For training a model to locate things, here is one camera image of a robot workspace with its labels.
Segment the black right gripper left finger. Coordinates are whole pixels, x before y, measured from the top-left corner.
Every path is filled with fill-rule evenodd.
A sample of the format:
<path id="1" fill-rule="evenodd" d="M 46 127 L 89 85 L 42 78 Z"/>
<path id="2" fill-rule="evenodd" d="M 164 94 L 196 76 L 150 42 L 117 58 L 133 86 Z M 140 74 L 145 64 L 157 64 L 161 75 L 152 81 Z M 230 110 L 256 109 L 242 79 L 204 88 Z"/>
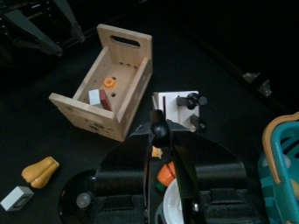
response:
<path id="1" fill-rule="evenodd" d="M 149 125 L 144 124 L 100 162 L 94 224 L 146 224 L 149 147 Z"/>

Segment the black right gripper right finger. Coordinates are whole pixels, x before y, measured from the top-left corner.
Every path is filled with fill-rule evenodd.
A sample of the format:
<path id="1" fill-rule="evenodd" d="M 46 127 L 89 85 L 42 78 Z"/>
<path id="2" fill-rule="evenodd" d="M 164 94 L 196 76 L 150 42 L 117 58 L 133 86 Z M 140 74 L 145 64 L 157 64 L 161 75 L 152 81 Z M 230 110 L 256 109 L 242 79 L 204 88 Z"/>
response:
<path id="1" fill-rule="evenodd" d="M 221 145 L 170 123 L 184 224 L 268 224 L 257 182 Z"/>

